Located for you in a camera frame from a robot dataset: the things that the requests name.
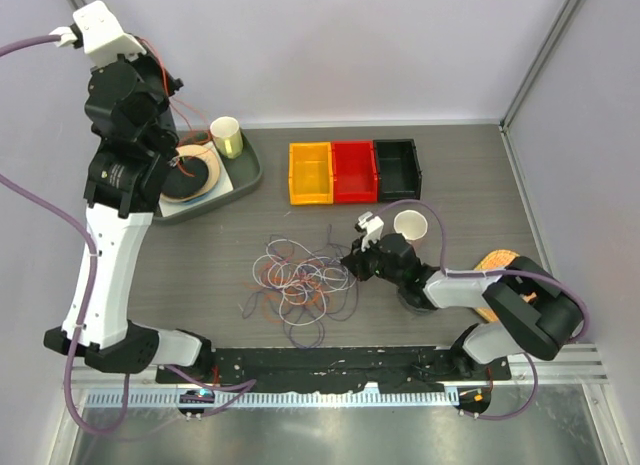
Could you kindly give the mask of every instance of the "gray tray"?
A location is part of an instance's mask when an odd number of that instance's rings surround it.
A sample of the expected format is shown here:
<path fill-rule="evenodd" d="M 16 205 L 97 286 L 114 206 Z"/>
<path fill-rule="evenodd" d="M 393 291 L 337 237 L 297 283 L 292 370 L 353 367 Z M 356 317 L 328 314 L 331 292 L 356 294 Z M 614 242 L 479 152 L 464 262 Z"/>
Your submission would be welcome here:
<path fill-rule="evenodd" d="M 170 217 L 163 217 L 160 213 L 160 208 L 158 208 L 155 216 L 153 217 L 154 223 L 173 225 L 175 223 L 184 222 L 185 220 L 198 217 L 203 213 L 215 210 L 229 202 L 233 202 L 234 200 L 248 195 L 258 188 L 260 180 L 262 180 L 262 165 L 260 164 L 258 153 L 244 134 L 242 135 L 242 141 L 244 146 L 242 154 L 238 158 L 230 160 L 226 157 L 220 156 L 222 163 L 227 169 L 229 178 L 231 178 L 231 183 L 233 184 L 233 190 L 231 192 L 214 198 L 213 200 L 209 200 L 208 202 L 196 204 L 189 210 L 176 213 Z"/>

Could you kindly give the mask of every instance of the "white cable connector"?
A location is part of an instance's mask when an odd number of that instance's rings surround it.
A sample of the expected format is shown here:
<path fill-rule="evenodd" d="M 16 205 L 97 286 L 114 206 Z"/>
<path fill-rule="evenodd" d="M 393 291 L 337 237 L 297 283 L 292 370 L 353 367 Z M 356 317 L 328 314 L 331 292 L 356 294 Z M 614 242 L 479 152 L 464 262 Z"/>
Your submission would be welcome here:
<path fill-rule="evenodd" d="M 49 35 L 60 35 L 60 40 L 55 42 L 56 47 L 66 47 L 78 41 L 78 37 L 76 37 L 76 34 L 73 33 L 70 27 L 58 27 Z"/>
<path fill-rule="evenodd" d="M 372 244 L 380 240 L 384 222 L 380 217 L 374 216 L 371 212 L 366 212 L 358 217 L 356 229 L 365 233 L 362 237 L 361 249 L 364 252 Z"/>
<path fill-rule="evenodd" d="M 132 59 L 146 54 L 136 38 L 126 33 L 104 2 L 97 0 L 73 12 L 73 21 L 82 33 L 84 53 L 96 67 L 104 67 L 118 55 Z"/>

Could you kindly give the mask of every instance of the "cup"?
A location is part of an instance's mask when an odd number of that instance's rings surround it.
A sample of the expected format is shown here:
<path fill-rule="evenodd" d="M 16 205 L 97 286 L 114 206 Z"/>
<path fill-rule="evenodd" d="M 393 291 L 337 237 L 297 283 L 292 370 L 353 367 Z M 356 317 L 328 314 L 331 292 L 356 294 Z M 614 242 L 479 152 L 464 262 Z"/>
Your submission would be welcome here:
<path fill-rule="evenodd" d="M 233 117 L 216 118 L 209 131 L 218 151 L 227 158 L 236 158 L 242 153 L 240 124 Z"/>
<path fill-rule="evenodd" d="M 401 233 L 404 239 L 417 249 L 427 234 L 429 223 L 420 212 L 404 210 L 394 218 L 393 229 L 396 233 Z"/>

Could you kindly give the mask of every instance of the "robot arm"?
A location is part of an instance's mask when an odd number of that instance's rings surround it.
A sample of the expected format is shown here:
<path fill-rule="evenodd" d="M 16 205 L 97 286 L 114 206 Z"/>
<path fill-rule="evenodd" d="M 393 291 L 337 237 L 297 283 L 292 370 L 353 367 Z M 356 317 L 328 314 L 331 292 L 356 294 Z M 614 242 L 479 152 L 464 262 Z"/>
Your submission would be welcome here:
<path fill-rule="evenodd" d="M 125 33 L 102 2 L 77 10 L 74 25 L 56 29 L 59 45 L 84 46 L 91 72 L 85 112 L 100 145 L 87 175 L 87 229 L 98 249 L 98 271 L 77 354 L 108 373 L 138 373 L 175 364 L 203 376 L 211 369 L 211 342 L 177 330 L 127 320 L 135 263 L 162 186 L 175 165 L 178 136 L 169 96 L 181 86 L 157 58 Z M 46 347 L 69 350 L 89 274 L 87 247 L 69 313 L 62 327 L 45 334 Z"/>
<path fill-rule="evenodd" d="M 577 304 L 561 290 L 533 278 L 466 273 L 448 276 L 424 264 L 401 234 L 382 236 L 384 223 L 367 213 L 356 224 L 362 236 L 342 263 L 358 280 L 372 276 L 398 287 L 405 307 L 417 314 L 449 307 L 491 308 L 500 322 L 474 325 L 454 343 L 455 366 L 461 373 L 482 368 L 504 355 L 527 352 L 553 360 L 582 321 Z M 526 257 L 506 269 L 550 277 Z M 530 304 L 523 295 L 536 294 Z"/>

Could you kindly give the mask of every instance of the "loose wire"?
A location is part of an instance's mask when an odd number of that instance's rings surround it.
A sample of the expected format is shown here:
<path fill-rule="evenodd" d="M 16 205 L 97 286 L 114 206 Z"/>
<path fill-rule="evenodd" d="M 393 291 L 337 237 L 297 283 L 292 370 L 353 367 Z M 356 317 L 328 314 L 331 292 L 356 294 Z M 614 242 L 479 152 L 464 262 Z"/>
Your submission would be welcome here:
<path fill-rule="evenodd" d="M 201 112 L 200 110 L 198 110 L 197 108 L 193 107 L 192 105 L 189 105 L 188 103 L 180 100 L 179 98 L 176 97 L 170 97 L 169 96 L 169 83 L 168 83 L 168 74 L 167 74 L 167 69 L 164 65 L 164 62 L 162 60 L 162 57 L 160 56 L 160 54 L 158 53 L 158 51 L 156 50 L 156 48 L 151 44 L 151 42 L 149 42 L 149 40 L 147 40 L 146 38 L 138 38 L 138 40 L 143 43 L 150 51 L 151 53 L 153 53 L 156 57 L 156 59 L 158 60 L 158 65 L 160 66 L 160 70 L 162 71 L 162 85 L 164 87 L 164 91 L 167 94 L 167 98 L 169 99 L 169 105 L 171 106 L 171 109 L 177 114 L 179 115 L 185 122 L 185 124 L 187 125 L 187 127 L 189 128 L 189 135 L 187 135 L 186 137 L 184 137 L 182 140 L 180 140 L 180 142 L 178 143 L 178 146 L 182 146 L 182 145 L 186 145 L 186 142 L 189 142 L 194 136 L 196 136 L 198 133 L 200 133 L 200 131 L 195 131 L 193 129 L 193 127 L 191 126 L 191 122 L 189 121 L 189 119 L 178 109 L 178 107 L 176 107 L 174 105 L 174 102 L 182 105 L 183 107 L 185 107 L 186 109 L 192 111 L 193 113 L 195 113 L 196 115 L 198 115 L 203 121 L 204 123 L 209 123 L 209 120 L 207 119 L 207 117 L 205 116 L 205 114 L 203 112 Z M 213 140 L 213 136 L 211 135 L 211 132 L 209 130 L 205 131 L 207 138 L 203 141 L 195 141 L 192 142 L 193 145 L 204 145 L 206 143 L 209 143 L 211 140 Z M 191 158 L 195 158 L 195 157 L 199 157 L 201 155 L 204 155 L 208 152 L 209 150 L 203 150 L 202 152 L 200 152 L 199 154 L 196 155 L 192 155 L 190 157 L 188 157 L 189 159 Z M 180 161 L 178 160 L 177 163 L 178 169 L 186 176 L 188 177 L 193 177 L 194 175 L 187 172 L 184 167 L 182 167 L 182 164 L 180 163 Z"/>
<path fill-rule="evenodd" d="M 358 283 L 340 263 L 349 248 L 332 242 L 331 231 L 329 225 L 324 247 L 315 251 L 295 240 L 272 235 L 265 253 L 253 264 L 252 276 L 258 288 L 242 308 L 242 317 L 249 318 L 262 308 L 269 322 L 282 324 L 283 332 L 295 347 L 307 349 L 324 341 L 324 318 L 342 322 L 353 316 L 359 302 Z M 348 308 L 352 290 L 355 290 L 354 305 Z M 336 298 L 341 292 L 344 292 L 342 300 Z M 315 326 L 317 330 L 311 344 L 303 344 L 294 337 L 295 330 L 307 326 Z"/>

